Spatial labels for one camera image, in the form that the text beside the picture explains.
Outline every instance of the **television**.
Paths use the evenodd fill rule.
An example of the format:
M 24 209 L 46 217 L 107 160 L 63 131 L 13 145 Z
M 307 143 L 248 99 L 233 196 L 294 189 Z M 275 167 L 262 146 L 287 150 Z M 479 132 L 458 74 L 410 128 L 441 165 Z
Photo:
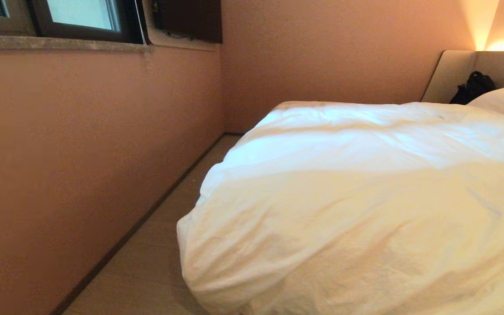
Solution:
M 223 42 L 221 0 L 153 0 L 153 17 L 172 36 Z

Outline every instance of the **beige headboard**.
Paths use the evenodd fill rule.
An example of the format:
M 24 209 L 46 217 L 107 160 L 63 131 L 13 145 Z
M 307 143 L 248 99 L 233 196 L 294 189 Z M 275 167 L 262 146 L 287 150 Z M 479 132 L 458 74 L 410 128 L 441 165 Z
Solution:
M 487 74 L 504 88 L 504 52 L 445 50 L 434 70 L 422 102 L 448 103 L 474 71 Z

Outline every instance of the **white duvet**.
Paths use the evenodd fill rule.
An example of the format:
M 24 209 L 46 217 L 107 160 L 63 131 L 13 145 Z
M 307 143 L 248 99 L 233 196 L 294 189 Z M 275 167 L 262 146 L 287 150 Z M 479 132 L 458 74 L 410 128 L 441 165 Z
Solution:
M 286 102 L 178 222 L 213 315 L 504 315 L 504 115 Z

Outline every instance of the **dark baseboard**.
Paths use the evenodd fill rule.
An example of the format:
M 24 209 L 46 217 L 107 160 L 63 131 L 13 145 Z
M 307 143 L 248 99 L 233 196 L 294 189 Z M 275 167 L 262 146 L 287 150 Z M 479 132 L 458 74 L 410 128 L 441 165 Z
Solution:
M 74 287 L 74 289 L 66 296 L 66 298 L 50 313 L 50 315 L 61 315 L 68 309 L 68 307 L 73 303 L 73 301 L 78 297 L 78 295 L 87 287 L 87 285 L 98 275 L 98 273 L 106 266 L 108 261 L 120 251 L 120 249 L 130 240 L 130 238 L 137 232 L 137 230 L 142 227 L 143 224 L 153 215 L 155 210 L 168 198 L 168 196 L 178 187 L 178 185 L 184 181 L 184 178 L 190 174 L 190 172 L 198 165 L 199 162 L 213 149 L 213 147 L 221 140 L 223 136 L 242 136 L 243 134 L 235 134 L 231 132 L 225 132 L 220 135 L 215 142 L 180 176 L 180 178 L 157 200 L 145 215 L 139 219 L 136 224 L 126 233 L 106 255 L 98 262 L 96 265 L 87 273 L 87 275 Z

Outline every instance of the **floor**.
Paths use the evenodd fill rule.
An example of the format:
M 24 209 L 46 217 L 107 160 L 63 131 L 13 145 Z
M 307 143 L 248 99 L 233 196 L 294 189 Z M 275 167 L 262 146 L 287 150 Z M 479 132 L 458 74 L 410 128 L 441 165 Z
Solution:
M 207 315 L 182 279 L 176 222 L 208 170 L 240 137 L 224 136 L 72 303 L 65 315 Z

